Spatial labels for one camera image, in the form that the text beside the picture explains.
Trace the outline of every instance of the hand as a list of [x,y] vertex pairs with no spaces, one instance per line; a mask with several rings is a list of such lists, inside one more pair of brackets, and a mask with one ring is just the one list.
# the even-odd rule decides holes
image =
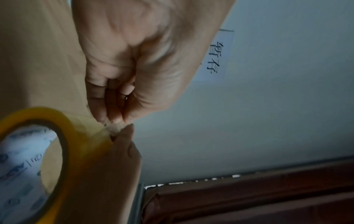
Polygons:
[[133,133],[132,124],[120,131],[111,151],[69,193],[56,224],[127,223],[141,169]]
[[186,89],[235,0],[73,0],[97,121],[131,123]]

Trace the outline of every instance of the tape strip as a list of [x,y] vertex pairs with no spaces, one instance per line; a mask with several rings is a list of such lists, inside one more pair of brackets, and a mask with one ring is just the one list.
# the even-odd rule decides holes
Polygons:
[[[21,144],[14,138],[28,133],[36,133],[37,138],[31,135],[31,140],[25,138],[27,142],[21,141]],[[49,142],[55,139],[55,133],[61,149],[58,149],[58,144],[56,147],[48,147]],[[109,132],[93,118],[64,115],[50,108],[30,108],[8,116],[0,122],[0,140],[0,155],[5,155],[3,152],[10,152],[12,148],[18,149],[21,145],[33,146],[28,150],[33,158],[19,152],[11,155],[15,164],[0,163],[0,223],[3,224],[53,223],[78,176],[104,155],[112,144]],[[56,153],[61,150],[63,158],[58,183],[47,197],[43,196],[44,187],[38,184],[40,175],[37,172],[45,150]]]

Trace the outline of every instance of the white wall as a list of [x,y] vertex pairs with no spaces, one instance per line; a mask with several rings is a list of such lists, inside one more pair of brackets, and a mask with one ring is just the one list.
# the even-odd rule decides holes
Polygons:
[[354,155],[354,1],[239,0],[226,78],[136,123],[145,184]]

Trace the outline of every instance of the red fabric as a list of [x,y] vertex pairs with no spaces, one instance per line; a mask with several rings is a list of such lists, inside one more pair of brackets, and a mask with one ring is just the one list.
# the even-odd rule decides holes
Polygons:
[[354,162],[251,175],[182,191],[166,186],[145,202],[143,224],[354,222]]

